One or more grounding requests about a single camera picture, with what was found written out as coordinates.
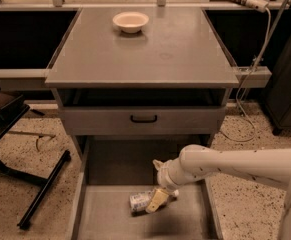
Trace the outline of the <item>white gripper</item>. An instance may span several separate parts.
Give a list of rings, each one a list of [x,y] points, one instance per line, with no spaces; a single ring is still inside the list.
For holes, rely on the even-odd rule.
[[[162,189],[156,188],[153,191],[153,195],[145,209],[147,213],[156,212],[164,203],[167,202],[169,194],[174,195],[180,188],[180,186],[177,185],[169,175],[171,160],[162,162],[154,159],[152,163],[157,170],[157,183]]]

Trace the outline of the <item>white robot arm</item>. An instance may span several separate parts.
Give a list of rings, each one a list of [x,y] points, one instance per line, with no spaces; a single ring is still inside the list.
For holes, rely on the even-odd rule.
[[[277,240],[291,240],[291,148],[217,151],[200,145],[184,147],[176,159],[153,162],[159,188],[154,191],[148,213],[155,212],[174,191],[223,173],[286,191]]]

